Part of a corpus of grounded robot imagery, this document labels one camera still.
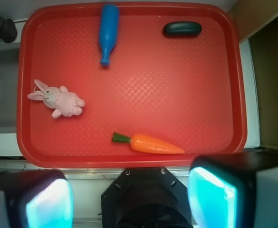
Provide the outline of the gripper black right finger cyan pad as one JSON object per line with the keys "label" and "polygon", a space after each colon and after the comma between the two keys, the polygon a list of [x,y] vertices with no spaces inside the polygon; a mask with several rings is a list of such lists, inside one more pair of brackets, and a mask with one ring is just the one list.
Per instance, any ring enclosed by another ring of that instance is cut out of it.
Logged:
{"label": "gripper black right finger cyan pad", "polygon": [[278,228],[278,150],[198,156],[187,186],[201,228]]}

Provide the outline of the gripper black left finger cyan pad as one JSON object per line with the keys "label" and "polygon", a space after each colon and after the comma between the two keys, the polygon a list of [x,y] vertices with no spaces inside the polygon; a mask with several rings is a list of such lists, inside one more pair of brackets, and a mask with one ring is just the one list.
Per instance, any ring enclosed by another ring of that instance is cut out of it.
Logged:
{"label": "gripper black left finger cyan pad", "polygon": [[0,172],[0,228],[70,228],[73,216],[73,190],[63,172]]}

